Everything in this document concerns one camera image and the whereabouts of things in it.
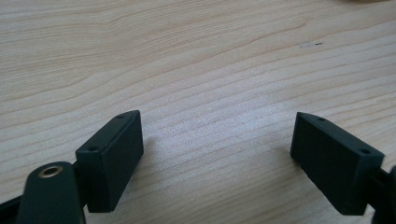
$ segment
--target black plastic part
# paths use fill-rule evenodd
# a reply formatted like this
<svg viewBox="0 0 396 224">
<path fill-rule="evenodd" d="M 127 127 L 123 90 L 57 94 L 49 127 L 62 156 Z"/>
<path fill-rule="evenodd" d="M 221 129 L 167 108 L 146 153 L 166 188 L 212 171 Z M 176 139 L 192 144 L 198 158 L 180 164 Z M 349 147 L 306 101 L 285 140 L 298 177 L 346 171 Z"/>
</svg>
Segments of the black plastic part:
<svg viewBox="0 0 396 224">
<path fill-rule="evenodd" d="M 373 223 L 396 223 L 396 166 L 390 174 L 380 170 L 372 177 L 367 199 L 375 209 Z"/>
<path fill-rule="evenodd" d="M 384 154 L 326 119 L 297 113 L 290 155 L 341 214 L 364 214 Z"/>
<path fill-rule="evenodd" d="M 92 213 L 111 212 L 143 155 L 140 112 L 120 114 L 76 151 Z"/>
<path fill-rule="evenodd" d="M 53 162 L 29 174 L 17 223 L 85 223 L 72 164 Z"/>
<path fill-rule="evenodd" d="M 0 204 L 0 223 L 13 224 L 17 221 L 17 214 L 20 209 L 21 196 Z"/>
</svg>

